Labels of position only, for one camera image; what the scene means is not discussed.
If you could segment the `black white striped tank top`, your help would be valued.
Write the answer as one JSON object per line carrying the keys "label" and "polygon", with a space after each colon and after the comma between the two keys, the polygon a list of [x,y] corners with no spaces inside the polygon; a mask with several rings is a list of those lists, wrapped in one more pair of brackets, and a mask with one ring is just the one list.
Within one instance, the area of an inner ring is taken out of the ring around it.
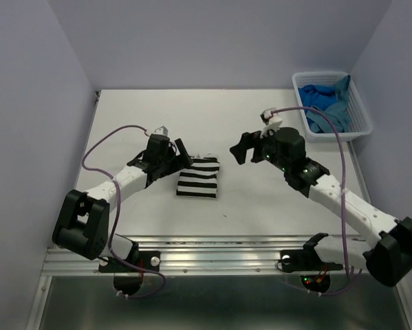
{"label": "black white striped tank top", "polygon": [[180,171],[175,194],[178,197],[216,199],[220,162],[214,155],[192,156],[190,168]]}

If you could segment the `teal tank top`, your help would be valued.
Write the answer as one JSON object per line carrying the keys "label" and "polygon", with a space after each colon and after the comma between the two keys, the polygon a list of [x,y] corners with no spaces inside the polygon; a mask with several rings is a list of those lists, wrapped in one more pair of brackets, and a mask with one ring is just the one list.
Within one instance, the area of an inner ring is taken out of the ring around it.
{"label": "teal tank top", "polygon": [[[333,104],[325,111],[320,111],[321,113],[324,113],[325,116],[332,122],[339,133],[350,132],[351,118],[347,113],[350,81],[350,75],[346,75],[344,78],[338,80],[332,86],[336,92],[337,103]],[[313,133],[334,132],[333,128],[320,113],[307,111],[306,116],[310,124],[310,130]]]}

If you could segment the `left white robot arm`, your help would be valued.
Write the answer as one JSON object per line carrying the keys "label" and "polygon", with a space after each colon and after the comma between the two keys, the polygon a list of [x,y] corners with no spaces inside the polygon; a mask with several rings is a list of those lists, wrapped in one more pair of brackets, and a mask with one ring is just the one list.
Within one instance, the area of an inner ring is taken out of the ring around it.
{"label": "left white robot arm", "polygon": [[181,139],[152,134],[147,147],[107,181],[86,191],[71,190],[63,201],[52,241],[86,259],[112,257],[110,245],[119,248],[115,263],[124,271],[138,265],[138,245],[109,229],[110,213],[125,199],[153,182],[193,164]]}

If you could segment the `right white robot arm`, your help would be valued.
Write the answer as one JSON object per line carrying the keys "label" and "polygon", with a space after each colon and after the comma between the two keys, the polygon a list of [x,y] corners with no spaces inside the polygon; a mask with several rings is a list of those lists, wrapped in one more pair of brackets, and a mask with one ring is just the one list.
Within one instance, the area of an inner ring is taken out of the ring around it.
{"label": "right white robot arm", "polygon": [[283,172],[287,184],[322,205],[361,236],[343,240],[318,233],[297,250],[283,250],[277,268],[285,273],[319,270],[367,270],[380,284],[393,287],[412,270],[412,218],[399,220],[373,207],[341,183],[320,163],[306,155],[305,140],[285,127],[264,137],[243,133],[230,147],[238,164],[267,161]]}

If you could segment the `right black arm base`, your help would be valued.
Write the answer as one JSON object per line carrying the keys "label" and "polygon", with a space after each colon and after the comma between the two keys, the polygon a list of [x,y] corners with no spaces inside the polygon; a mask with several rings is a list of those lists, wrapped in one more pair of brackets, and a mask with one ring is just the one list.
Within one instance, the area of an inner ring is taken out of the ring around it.
{"label": "right black arm base", "polygon": [[340,263],[324,262],[312,250],[281,250],[276,263],[278,270],[291,274],[301,272],[304,289],[318,294],[326,294],[331,285],[331,271],[341,271]]}

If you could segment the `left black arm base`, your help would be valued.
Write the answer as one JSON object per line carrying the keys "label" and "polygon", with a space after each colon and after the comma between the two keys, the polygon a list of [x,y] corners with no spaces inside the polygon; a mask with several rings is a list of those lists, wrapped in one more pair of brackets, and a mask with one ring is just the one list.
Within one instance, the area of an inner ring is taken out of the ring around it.
{"label": "left black arm base", "polygon": [[118,297],[127,300],[149,298],[166,285],[166,277],[160,271],[160,251],[140,251],[133,257],[133,267],[112,256],[98,257],[98,261],[99,273],[113,275],[113,289]]}

